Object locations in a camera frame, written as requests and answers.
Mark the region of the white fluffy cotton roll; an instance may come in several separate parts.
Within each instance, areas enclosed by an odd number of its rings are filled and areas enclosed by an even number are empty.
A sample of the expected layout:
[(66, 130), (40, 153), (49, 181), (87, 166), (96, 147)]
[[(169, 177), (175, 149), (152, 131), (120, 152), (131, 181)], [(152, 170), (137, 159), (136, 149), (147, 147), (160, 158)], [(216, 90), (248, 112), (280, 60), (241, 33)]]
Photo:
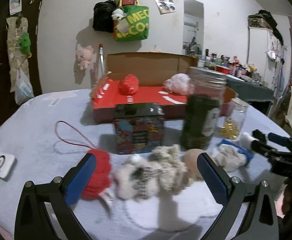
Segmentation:
[(251, 143), (255, 140), (257, 140), (257, 139), (254, 138), (253, 136), (251, 136), (249, 133), (244, 132), (241, 134), (241, 136), (239, 138), (239, 145), (242, 148), (246, 148), (247, 150), (251, 150)]

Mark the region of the white translucent pouch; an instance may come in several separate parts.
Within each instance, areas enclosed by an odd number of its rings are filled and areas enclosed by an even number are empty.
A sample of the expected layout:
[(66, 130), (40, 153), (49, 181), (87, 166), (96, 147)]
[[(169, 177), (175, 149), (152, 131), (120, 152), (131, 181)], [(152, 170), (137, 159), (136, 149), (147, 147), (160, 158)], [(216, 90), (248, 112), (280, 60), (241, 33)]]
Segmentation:
[(247, 163), (247, 157), (231, 145), (220, 144), (211, 152), (214, 163), (226, 172), (233, 172)]

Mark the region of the red knitted ball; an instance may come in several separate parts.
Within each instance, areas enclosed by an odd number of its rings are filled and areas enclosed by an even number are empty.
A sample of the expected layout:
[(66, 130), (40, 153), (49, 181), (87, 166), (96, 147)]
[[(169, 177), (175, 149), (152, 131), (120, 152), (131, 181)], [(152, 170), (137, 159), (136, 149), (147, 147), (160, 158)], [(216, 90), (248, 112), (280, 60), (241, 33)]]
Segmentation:
[[(66, 139), (63, 139), (58, 133), (58, 125), (66, 124), (70, 128), (74, 129), (78, 134), (80, 134), (88, 144), (71, 142)], [(108, 188), (111, 186), (110, 172), (111, 172), (111, 162), (110, 155), (102, 150), (99, 150), (83, 133), (81, 133), (74, 126), (70, 125), (66, 121), (57, 121), (54, 125), (55, 135), (59, 140), (74, 146), (81, 146), (89, 148), (89, 154), (92, 154), (96, 158), (96, 168), (95, 171), (91, 174), (87, 185), (84, 188), (81, 196), (85, 199), (97, 199), (100, 198), (103, 193), (106, 193)]]

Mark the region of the beige round powder puff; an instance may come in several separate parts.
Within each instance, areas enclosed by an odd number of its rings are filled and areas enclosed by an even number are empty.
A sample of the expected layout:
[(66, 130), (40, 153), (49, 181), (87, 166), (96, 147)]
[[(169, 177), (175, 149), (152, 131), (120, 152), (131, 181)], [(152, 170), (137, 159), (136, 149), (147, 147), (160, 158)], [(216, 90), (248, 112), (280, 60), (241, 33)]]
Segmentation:
[(197, 178), (202, 179), (202, 175), (200, 174), (197, 168), (197, 158), (200, 154), (205, 153), (202, 149), (193, 148), (187, 150), (184, 154), (184, 163), (188, 170), (194, 174)]

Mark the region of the cream knitted scrunchie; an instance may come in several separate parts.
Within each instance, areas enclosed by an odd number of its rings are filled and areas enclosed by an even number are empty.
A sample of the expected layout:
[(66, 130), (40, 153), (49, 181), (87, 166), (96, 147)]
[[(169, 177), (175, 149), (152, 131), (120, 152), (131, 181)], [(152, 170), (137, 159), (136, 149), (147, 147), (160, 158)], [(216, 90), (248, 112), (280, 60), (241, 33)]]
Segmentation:
[(159, 184), (167, 193), (178, 195), (194, 182), (194, 176), (181, 159), (179, 145), (158, 146), (152, 153), (161, 166)]

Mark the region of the white mesh bath pouf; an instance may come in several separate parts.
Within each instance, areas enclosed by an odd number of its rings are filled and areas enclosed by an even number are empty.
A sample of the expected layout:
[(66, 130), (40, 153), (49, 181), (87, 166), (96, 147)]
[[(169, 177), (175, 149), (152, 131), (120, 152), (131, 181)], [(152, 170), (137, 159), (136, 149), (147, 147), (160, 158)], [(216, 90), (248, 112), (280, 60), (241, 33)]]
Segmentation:
[(187, 95), (189, 91), (190, 77), (184, 73), (178, 73), (164, 81), (163, 85), (168, 93)]

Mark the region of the red foam net sleeve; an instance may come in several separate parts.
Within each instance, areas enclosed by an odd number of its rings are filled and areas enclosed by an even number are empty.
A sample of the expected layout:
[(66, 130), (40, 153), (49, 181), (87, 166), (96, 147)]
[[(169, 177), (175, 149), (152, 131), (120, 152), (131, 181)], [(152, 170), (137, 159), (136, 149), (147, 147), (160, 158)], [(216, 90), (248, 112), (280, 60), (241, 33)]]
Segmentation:
[(127, 75), (118, 84), (118, 91), (121, 95), (134, 95), (138, 89), (139, 79), (133, 74)]

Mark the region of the blue white sponge cloth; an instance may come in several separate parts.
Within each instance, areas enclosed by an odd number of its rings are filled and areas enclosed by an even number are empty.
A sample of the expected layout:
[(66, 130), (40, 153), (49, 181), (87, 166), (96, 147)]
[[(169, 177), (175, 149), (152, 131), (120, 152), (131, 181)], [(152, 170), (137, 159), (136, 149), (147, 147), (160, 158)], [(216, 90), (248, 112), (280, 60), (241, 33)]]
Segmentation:
[(227, 171), (233, 171), (241, 166), (247, 166), (254, 155), (234, 142), (222, 140), (217, 147), (218, 164)]

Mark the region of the small jar gold beads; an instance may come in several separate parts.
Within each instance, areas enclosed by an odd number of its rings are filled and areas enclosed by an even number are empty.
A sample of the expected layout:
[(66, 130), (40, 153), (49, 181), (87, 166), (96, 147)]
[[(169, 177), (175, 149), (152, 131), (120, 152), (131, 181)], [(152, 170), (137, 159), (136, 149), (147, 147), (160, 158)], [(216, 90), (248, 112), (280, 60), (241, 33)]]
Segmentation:
[(236, 140), (239, 137), (246, 119), (247, 110), (248, 104), (245, 101), (239, 98), (231, 99), (228, 114), (221, 128), (223, 137), (229, 140)]

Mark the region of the grey fleece blanket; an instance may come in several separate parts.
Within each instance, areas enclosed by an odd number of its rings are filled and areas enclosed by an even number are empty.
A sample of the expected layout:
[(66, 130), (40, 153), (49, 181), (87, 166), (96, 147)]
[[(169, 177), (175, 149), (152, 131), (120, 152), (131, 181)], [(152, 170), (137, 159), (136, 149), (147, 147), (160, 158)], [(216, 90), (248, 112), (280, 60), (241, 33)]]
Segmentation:
[[(5, 121), (0, 153), (16, 160), (10, 175), (0, 179), (0, 227), (13, 236), (24, 184), (64, 176), (86, 154), (89, 142), (110, 154), (114, 170), (125, 162), (125, 156), (116, 154), (113, 125), (94, 122), (87, 89), (37, 96)], [(202, 181), (178, 196), (162, 193), (139, 203), (115, 199), (111, 210), (97, 199), (80, 199), (73, 206), (93, 239), (197, 239), (220, 209)]]

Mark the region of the dark wooden door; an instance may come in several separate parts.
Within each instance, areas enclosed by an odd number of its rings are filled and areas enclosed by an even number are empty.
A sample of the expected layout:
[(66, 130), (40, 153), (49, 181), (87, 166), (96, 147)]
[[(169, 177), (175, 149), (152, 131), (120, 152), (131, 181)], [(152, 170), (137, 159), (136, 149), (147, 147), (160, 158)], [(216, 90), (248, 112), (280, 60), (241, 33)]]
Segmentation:
[[(42, 94), (37, 57), (37, 32), (42, 1), (0, 0), (0, 124), (20, 107), (14, 98), (19, 68), (29, 78), (34, 96)], [(30, 36), (30, 58), (19, 49), (23, 33), (29, 33)]]

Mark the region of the colourful tin box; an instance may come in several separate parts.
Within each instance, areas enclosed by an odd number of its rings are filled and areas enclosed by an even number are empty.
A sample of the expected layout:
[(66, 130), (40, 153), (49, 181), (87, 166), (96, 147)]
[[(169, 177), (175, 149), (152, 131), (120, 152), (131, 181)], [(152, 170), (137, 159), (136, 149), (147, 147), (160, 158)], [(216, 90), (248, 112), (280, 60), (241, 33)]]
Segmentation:
[(148, 153), (163, 144), (164, 112), (158, 103), (117, 105), (113, 126), (118, 154)]

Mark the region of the plastic bag on door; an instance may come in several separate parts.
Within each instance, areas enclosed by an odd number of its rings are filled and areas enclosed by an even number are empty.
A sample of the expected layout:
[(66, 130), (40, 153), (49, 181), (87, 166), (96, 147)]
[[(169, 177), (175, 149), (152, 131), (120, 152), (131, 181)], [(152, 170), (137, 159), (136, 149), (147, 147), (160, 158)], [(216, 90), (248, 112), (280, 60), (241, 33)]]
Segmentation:
[(30, 80), (21, 68), (17, 71), (14, 98), (17, 105), (22, 105), (24, 102), (34, 98), (33, 87)]

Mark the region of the wall mirror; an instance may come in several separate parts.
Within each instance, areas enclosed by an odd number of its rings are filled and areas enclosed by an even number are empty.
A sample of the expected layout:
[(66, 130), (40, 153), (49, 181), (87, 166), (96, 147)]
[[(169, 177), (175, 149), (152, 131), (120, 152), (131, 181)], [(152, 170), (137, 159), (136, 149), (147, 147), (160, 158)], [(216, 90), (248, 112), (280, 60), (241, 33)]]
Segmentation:
[(184, 0), (183, 53), (202, 55), (204, 43), (204, 4), (197, 0)]

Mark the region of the black bag on wall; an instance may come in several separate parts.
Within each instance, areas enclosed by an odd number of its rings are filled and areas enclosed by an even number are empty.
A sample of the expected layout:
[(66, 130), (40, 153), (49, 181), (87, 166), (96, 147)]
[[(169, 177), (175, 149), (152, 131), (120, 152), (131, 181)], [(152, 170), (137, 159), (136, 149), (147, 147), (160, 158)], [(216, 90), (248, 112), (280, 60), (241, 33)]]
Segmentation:
[(116, 0), (96, 3), (93, 9), (93, 29), (95, 31), (113, 33), (112, 13), (116, 8)]

